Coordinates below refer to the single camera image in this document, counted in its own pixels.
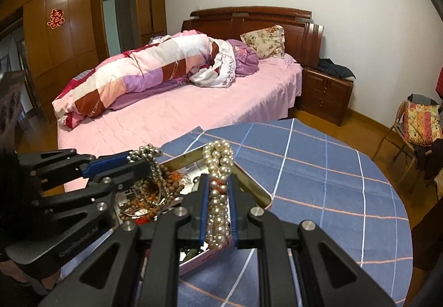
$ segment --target white wall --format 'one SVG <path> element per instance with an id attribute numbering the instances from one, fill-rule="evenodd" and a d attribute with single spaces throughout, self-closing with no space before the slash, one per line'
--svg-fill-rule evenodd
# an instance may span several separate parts
<path id="1" fill-rule="evenodd" d="M 197 7 L 268 5 L 312 11 L 324 26 L 322 57 L 357 76 L 350 107 L 385 125 L 409 94 L 438 102 L 443 23 L 430 0 L 166 0 L 168 33 Z"/>

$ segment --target colorful bag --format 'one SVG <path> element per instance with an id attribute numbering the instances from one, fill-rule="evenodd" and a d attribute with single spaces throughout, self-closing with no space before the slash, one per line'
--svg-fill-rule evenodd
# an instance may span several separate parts
<path id="1" fill-rule="evenodd" d="M 405 107 L 405 138 L 407 141 L 427 146 L 436 139 L 442 138 L 439 124 L 439 106 L 425 106 L 406 102 Z"/>

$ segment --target purple blanket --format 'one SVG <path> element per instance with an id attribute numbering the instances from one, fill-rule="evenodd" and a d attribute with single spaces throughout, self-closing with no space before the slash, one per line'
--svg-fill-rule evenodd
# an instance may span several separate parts
<path id="1" fill-rule="evenodd" d="M 227 40 L 233 50 L 235 56 L 235 76 L 244 77 L 258 71 L 258 55 L 257 52 L 239 40 Z"/>
<path id="2" fill-rule="evenodd" d="M 149 97 L 153 94 L 166 92 L 175 87 L 182 86 L 187 83 L 190 83 L 187 77 L 179 77 L 167 82 L 163 82 L 158 86 L 151 87 L 147 90 L 144 90 L 143 92 L 126 93 L 118 97 L 114 101 L 114 103 L 109 106 L 108 109 L 114 111 L 121 110 L 122 108 L 125 108 L 135 102 L 141 101 L 142 99 L 145 99 L 146 97 Z"/>

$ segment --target blue checkered tablecloth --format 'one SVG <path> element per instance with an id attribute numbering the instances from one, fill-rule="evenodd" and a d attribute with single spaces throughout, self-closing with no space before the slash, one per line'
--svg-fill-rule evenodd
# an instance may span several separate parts
<path id="1" fill-rule="evenodd" d="M 162 146 L 161 162 L 214 139 L 273 196 L 281 220 L 315 221 L 402 306 L 411 281 L 411 230 L 403 203 L 362 154 L 297 119 L 200 128 Z M 183 275 L 179 306 L 258 306 L 256 250 L 230 248 Z"/>

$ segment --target jewelry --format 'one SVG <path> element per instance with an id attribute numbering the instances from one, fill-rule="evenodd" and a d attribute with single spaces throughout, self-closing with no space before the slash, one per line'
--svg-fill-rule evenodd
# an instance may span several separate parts
<path id="1" fill-rule="evenodd" d="M 149 176 L 151 182 L 145 179 L 134 183 L 134 186 L 132 186 L 134 198 L 120 208 L 119 217 L 123 221 L 142 216 L 148 216 L 151 220 L 154 220 L 154 216 L 165 206 L 170 205 L 185 187 L 184 184 L 179 184 L 179 180 L 182 178 L 179 172 L 170 172 L 166 166 L 159 165 L 156 158 L 161 155 L 162 151 L 160 149 L 148 144 L 140 146 L 138 150 L 130 151 L 126 157 L 128 163 L 134 163 L 143 158 L 147 159 L 151 165 Z M 183 178 L 190 182 L 189 176 L 185 175 Z M 156 198 L 153 196 L 152 187 L 154 189 L 158 188 Z M 146 213 L 135 214 L 140 210 L 145 210 Z"/>
<path id="2" fill-rule="evenodd" d="M 205 241 L 209 249 L 220 250 L 228 243 L 230 236 L 227 183 L 232 173 L 234 153 L 229 142 L 223 139 L 205 145 L 202 155 L 210 179 Z"/>

